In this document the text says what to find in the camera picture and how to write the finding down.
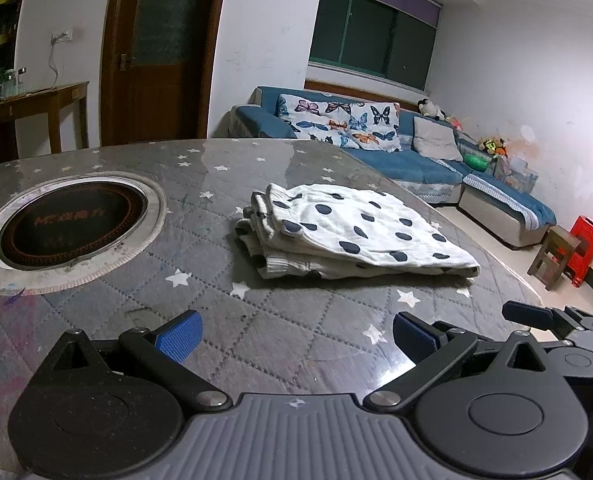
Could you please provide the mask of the butterfly print pillow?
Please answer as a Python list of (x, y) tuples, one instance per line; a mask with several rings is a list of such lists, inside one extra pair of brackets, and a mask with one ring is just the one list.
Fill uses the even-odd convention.
[(396, 103), (313, 101), (280, 94), (277, 112), (301, 140), (386, 153), (403, 149)]

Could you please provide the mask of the pile of toys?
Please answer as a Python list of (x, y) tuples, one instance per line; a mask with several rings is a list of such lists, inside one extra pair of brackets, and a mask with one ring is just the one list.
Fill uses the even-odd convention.
[(516, 191), (529, 194), (533, 190), (538, 174), (525, 160), (510, 156), (504, 140), (458, 136), (457, 144), (467, 168), (488, 174)]

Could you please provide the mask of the glass kettle on table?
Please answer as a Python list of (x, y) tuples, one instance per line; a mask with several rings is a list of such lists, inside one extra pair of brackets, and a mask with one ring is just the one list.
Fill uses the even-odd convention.
[(5, 101), (24, 93), (24, 76), (26, 68), (12, 68), (5, 72), (5, 77), (0, 84), (0, 100)]

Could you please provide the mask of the plush toy on sofa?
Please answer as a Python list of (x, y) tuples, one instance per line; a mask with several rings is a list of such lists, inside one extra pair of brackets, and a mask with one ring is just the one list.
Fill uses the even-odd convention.
[(442, 122), (447, 122), (447, 115), (441, 110), (441, 107), (434, 104), (430, 99), (425, 98), (417, 103), (419, 113), (425, 117), (431, 117)]

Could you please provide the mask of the green framed window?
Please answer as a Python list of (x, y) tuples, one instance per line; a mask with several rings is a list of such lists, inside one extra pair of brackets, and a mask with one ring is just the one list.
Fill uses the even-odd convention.
[(436, 27), (377, 0), (320, 0), (311, 62), (425, 89)]

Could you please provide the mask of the small wooden stool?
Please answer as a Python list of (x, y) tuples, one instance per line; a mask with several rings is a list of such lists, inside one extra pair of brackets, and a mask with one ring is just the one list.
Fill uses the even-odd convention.
[(527, 274), (538, 278), (546, 290), (553, 289), (579, 244), (579, 239), (566, 229), (551, 226)]

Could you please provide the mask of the blue sofa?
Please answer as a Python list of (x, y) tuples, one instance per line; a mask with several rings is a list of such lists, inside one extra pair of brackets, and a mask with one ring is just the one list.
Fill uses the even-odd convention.
[[(249, 104), (234, 107), (229, 114), (228, 132), (234, 138), (298, 139), (286, 122), (278, 117), (280, 94), (293, 94), (313, 101), (358, 101), (347, 96), (335, 96), (307, 90), (258, 87)], [(522, 248), (541, 242), (557, 218), (554, 212), (531, 194), (516, 191), (488, 174), (467, 168), (464, 161), (426, 158), (413, 149), (415, 132), (413, 118), (422, 117), (453, 129), (456, 142), (463, 134), (447, 122), (424, 117), (406, 110), (399, 103), (398, 134), (403, 149), (386, 153), (342, 148), (351, 156), (380, 171), (406, 190), (430, 205), (456, 206), (491, 234), (512, 248)]]

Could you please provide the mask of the round induction cooker inset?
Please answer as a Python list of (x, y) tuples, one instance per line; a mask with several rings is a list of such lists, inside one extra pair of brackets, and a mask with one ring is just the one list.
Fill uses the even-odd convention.
[(0, 206), (0, 296), (85, 285), (124, 266), (162, 232), (159, 183), (124, 171), (40, 182)]

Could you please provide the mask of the wooden side table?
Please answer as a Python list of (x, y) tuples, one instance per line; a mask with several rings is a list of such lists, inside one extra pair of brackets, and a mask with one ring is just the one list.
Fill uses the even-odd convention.
[[(70, 105), (78, 106), (78, 121), (80, 122), (80, 143), (82, 148), (89, 148), (88, 118), (87, 118), (87, 90), (88, 81), (65, 84), (50, 89), (36, 90), (22, 96), (14, 96), (0, 102), (0, 125), (7, 122), (46, 115), (48, 122), (48, 139), (50, 152), (62, 152), (60, 113)], [(4, 161), (4, 154), (0, 154), (0, 162)]]

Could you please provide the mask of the beige cushion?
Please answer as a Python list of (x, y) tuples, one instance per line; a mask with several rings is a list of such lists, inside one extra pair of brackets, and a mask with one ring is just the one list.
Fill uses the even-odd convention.
[(413, 118), (413, 124), (415, 132), (412, 146), (420, 155), (432, 159), (463, 161), (452, 128), (422, 117)]

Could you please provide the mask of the red plastic stool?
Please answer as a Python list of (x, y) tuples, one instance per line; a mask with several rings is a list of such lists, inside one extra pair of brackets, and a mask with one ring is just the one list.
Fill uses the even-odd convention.
[(571, 229), (571, 235), (579, 241), (564, 274), (567, 275), (574, 287), (584, 283), (585, 277), (593, 260), (593, 220), (586, 216), (579, 216)]

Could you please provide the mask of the dark wooden door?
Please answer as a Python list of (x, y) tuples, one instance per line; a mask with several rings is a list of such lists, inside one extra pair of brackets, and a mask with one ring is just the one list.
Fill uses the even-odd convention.
[(102, 145), (205, 138), (222, 7), (223, 0), (109, 0)]

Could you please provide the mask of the white polka dot garment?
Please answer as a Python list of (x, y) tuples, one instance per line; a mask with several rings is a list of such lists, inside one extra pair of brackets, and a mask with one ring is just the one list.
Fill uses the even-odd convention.
[(234, 228), (262, 278), (474, 278), (479, 263), (397, 197), (332, 184), (268, 185)]

